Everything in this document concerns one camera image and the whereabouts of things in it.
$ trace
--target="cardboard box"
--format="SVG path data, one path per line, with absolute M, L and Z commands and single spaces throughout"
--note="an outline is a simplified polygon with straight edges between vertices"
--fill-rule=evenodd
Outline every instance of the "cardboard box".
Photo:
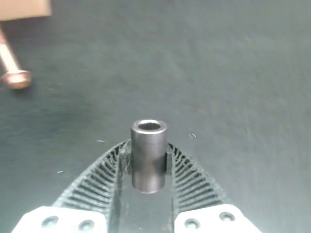
M 0 21 L 51 14 L 51 0 L 0 0 Z

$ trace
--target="bolt head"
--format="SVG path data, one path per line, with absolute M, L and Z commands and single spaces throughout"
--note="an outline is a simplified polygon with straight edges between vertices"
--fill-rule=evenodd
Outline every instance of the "bolt head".
M 29 87 L 32 81 L 30 72 L 26 70 L 5 73 L 2 79 L 11 89 L 15 90 Z

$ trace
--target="dark green table surface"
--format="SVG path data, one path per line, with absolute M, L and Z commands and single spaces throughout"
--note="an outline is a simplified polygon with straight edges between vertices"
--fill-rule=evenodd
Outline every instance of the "dark green table surface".
M 311 1 L 63 0 L 6 22 L 34 85 L 0 86 L 0 229 L 153 117 L 266 233 L 311 228 Z M 122 233 L 169 232 L 124 185 Z

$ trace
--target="copper bolt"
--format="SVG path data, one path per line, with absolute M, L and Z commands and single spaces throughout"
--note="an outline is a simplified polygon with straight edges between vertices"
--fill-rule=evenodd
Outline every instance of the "copper bolt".
M 0 27 L 0 59 L 6 72 L 1 78 L 12 89 L 24 89 L 30 86 L 30 72 L 22 70 Z

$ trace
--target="screw hole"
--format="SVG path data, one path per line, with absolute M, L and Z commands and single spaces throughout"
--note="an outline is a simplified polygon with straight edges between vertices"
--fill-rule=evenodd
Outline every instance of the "screw hole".
M 41 226 L 44 228 L 50 228 L 57 224 L 59 218 L 57 216 L 50 216 L 43 220 Z
M 222 221 L 234 221 L 235 220 L 235 217 L 233 214 L 229 213 L 229 212 L 222 212 L 220 215 L 219 215 L 219 218 L 222 220 Z
M 95 223 L 92 220 L 85 220 L 79 224 L 79 231 L 88 232 L 92 230 L 95 226 Z
M 185 221 L 185 227 L 188 229 L 198 229 L 200 227 L 200 223 L 194 218 L 189 218 Z
M 155 122 L 146 122 L 138 125 L 141 130 L 158 130 L 161 126 Z

